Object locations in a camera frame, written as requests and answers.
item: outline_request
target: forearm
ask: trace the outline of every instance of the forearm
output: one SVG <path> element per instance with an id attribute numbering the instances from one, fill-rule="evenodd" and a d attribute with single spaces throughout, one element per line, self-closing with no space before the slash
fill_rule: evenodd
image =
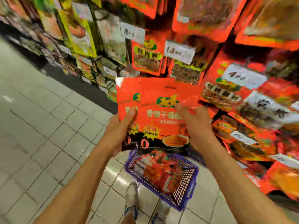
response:
<path id="1" fill-rule="evenodd" d="M 75 176 L 59 191 L 34 224 L 85 224 L 110 159 L 106 148 L 105 144 L 99 142 Z"/>
<path id="2" fill-rule="evenodd" d="M 197 145 L 209 170 L 214 175 L 236 220 L 242 224 L 293 223 L 283 210 L 244 176 L 237 162 L 225 151 L 215 137 Z"/>

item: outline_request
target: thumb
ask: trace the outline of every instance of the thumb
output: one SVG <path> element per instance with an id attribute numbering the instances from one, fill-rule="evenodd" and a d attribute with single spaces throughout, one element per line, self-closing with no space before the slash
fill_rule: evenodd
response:
<path id="1" fill-rule="evenodd" d="M 125 118 L 121 121 L 121 125 L 124 128 L 128 128 L 129 124 L 133 121 L 133 118 L 136 115 L 136 109 L 132 108 L 125 116 Z"/>
<path id="2" fill-rule="evenodd" d="M 192 114 L 189 112 L 189 108 L 186 106 L 183 106 L 181 104 L 176 104 L 175 105 L 177 113 L 182 117 L 183 120 L 186 122 L 191 121 Z"/>

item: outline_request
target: sneaker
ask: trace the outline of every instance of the sneaker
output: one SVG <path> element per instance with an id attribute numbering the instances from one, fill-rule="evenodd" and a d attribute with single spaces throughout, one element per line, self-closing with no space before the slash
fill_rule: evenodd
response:
<path id="1" fill-rule="evenodd" d="M 126 190 L 125 196 L 125 212 L 124 215 L 128 213 L 130 208 L 134 209 L 134 220 L 136 221 L 138 215 L 138 191 L 137 191 L 137 184 L 135 182 L 131 182 Z"/>
<path id="2" fill-rule="evenodd" d="M 155 214 L 152 217 L 151 224 L 166 223 L 166 216 L 170 212 L 170 205 L 165 201 L 159 201 Z"/>

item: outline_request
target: store aisle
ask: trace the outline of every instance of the store aisle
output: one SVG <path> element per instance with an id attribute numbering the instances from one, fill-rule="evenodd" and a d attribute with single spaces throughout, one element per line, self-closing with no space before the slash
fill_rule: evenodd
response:
<path id="1" fill-rule="evenodd" d="M 72 178 L 99 141 L 111 113 L 31 66 L 0 40 L 0 223 L 27 224 Z M 112 158 L 99 184 L 88 222 L 118 224 L 132 178 Z M 236 223 L 211 173 L 200 167 L 184 212 L 167 224 Z M 137 224 L 148 224 L 159 198 L 139 185 Z"/>

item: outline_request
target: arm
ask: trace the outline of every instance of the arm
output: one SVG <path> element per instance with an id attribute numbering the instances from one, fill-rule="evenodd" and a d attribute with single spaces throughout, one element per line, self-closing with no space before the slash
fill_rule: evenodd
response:
<path id="1" fill-rule="evenodd" d="M 244 176 L 237 162 L 223 149 L 213 134 L 205 108 L 198 107 L 195 115 L 181 105 L 176 109 L 187 123 L 191 144 L 203 155 L 237 221 L 242 224 L 294 224 L 282 208 Z"/>
<path id="2" fill-rule="evenodd" d="M 121 142 L 134 116 L 132 110 L 122 122 L 118 114 L 110 119 L 98 145 L 34 224 L 85 224 L 104 169 L 110 158 L 121 150 Z"/>

